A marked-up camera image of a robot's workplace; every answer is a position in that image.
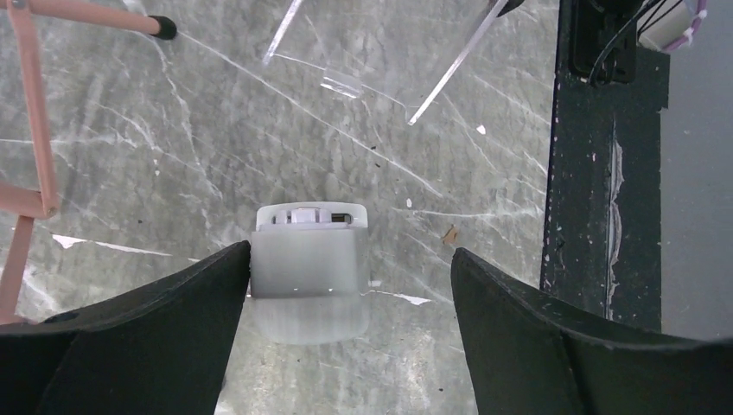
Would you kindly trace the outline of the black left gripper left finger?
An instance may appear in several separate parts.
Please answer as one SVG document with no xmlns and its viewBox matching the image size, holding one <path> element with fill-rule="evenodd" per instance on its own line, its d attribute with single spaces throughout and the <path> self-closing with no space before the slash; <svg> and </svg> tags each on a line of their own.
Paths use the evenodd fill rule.
<svg viewBox="0 0 733 415">
<path fill-rule="evenodd" d="M 212 414 L 251 247 L 36 324 L 1 328 L 4 414 Z"/>
</svg>

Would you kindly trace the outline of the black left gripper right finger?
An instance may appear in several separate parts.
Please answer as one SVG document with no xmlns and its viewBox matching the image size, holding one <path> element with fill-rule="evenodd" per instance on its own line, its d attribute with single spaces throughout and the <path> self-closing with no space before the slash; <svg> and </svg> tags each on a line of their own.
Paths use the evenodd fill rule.
<svg viewBox="0 0 733 415">
<path fill-rule="evenodd" d="M 580 310 L 459 248 L 451 287 L 481 414 L 729 414 L 732 342 Z"/>
</svg>

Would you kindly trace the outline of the clear plastic metronome cover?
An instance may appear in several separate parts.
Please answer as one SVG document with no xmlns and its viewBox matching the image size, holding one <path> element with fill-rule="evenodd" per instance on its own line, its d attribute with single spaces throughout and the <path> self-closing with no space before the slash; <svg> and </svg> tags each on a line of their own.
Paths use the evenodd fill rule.
<svg viewBox="0 0 733 415">
<path fill-rule="evenodd" d="M 322 72 L 350 99 L 376 92 L 414 125 L 469 53 L 518 1 L 293 1 L 263 57 Z"/>
</svg>

